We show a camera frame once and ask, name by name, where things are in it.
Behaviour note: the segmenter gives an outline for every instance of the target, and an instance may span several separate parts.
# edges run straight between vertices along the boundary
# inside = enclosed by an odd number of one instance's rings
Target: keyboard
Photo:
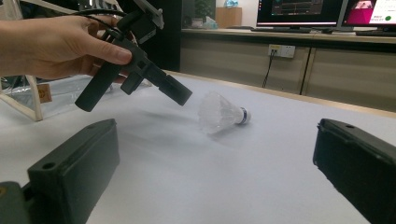
[[[384,32],[384,31],[356,31],[356,35],[360,36],[390,36],[396,37],[396,32]]]
[[[251,29],[252,32],[273,32],[273,33],[295,33],[295,34],[309,34],[311,29],[289,29],[289,28],[276,28],[276,29],[266,29],[266,28],[254,28]]]

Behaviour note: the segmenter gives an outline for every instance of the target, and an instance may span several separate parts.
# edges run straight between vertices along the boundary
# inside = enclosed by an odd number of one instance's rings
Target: crumpled plastic bottle
[[[225,7],[238,7],[238,0],[225,0]]]

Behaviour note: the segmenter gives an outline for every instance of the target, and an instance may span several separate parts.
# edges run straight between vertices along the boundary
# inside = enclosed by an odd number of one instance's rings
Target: white wall
[[[224,7],[225,0],[216,0],[216,7]],[[259,0],[239,0],[238,6],[242,8],[242,25],[256,26]]]

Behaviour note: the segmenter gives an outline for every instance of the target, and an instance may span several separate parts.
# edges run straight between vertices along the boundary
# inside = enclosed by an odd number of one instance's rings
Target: power cord
[[[262,83],[262,87],[263,88],[265,88],[265,85],[267,84],[268,75],[270,74],[270,69],[271,69],[271,63],[272,63],[272,60],[274,59],[275,53],[276,53],[276,50],[272,49],[271,50],[271,55],[270,55],[270,63],[268,64],[267,75],[265,75],[264,82]]]

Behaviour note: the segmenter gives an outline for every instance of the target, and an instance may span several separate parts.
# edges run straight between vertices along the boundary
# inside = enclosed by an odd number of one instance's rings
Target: power outlet
[[[286,46],[286,45],[269,45],[268,55],[271,56],[273,50],[275,51],[275,57],[282,58],[293,58],[294,51],[296,50],[295,46]]]

